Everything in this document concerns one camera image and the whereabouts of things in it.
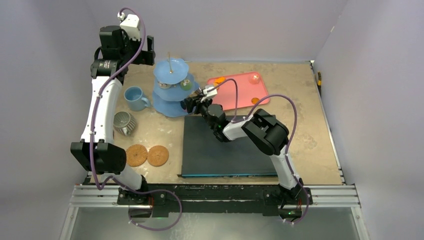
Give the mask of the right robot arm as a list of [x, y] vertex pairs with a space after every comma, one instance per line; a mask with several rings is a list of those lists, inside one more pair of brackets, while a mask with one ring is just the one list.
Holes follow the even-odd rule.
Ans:
[[180, 105], [189, 114], [201, 115], [220, 142], [248, 137], [262, 153], [270, 156], [277, 173], [282, 200], [295, 204], [301, 192], [288, 153], [288, 128], [261, 108], [239, 122], [232, 122], [227, 119], [220, 104], [213, 104], [211, 99], [202, 101], [202, 98], [202, 95], [187, 97]]

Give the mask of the orange flower cookie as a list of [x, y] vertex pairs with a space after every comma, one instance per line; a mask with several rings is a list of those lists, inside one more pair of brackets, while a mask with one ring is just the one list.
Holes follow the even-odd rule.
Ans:
[[217, 78], [217, 79], [214, 80], [214, 84], [218, 85], [218, 84], [224, 82], [225, 80], [226, 80], [225, 77], [223, 77], [223, 76], [222, 77], [219, 77], [219, 78]]

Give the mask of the orange disc sweet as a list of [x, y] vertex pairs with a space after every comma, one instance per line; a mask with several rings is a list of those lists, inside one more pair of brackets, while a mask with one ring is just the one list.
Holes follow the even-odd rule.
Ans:
[[251, 99], [251, 103], [252, 103], [253, 105], [258, 104], [259, 102], [260, 102], [260, 99], [259, 99], [259, 98], [257, 98], [257, 97], [253, 97], [253, 98]]

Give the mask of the blue three-tier cake stand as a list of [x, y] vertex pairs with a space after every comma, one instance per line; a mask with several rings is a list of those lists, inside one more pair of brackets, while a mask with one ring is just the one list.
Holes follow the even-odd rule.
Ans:
[[[182, 109], [181, 101], [199, 88], [199, 84], [195, 81], [194, 76], [189, 73], [189, 65], [181, 58], [169, 56], [166, 60], [159, 61], [155, 64], [153, 74], [152, 99], [154, 109], [170, 118], [188, 115]], [[180, 82], [184, 79], [192, 81], [191, 90], [185, 91], [181, 89]], [[172, 87], [162, 89], [158, 86], [158, 82], [170, 84]]]

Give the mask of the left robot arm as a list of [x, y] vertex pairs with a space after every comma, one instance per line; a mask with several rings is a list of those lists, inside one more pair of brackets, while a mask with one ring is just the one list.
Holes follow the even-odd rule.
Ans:
[[114, 116], [119, 94], [130, 64], [153, 65], [153, 38], [143, 26], [109, 25], [99, 31], [100, 47], [90, 66], [92, 96], [87, 122], [70, 152], [79, 164], [93, 174], [98, 190], [107, 181], [121, 186], [138, 205], [146, 203], [149, 191], [145, 178], [128, 164], [126, 151], [114, 145]]

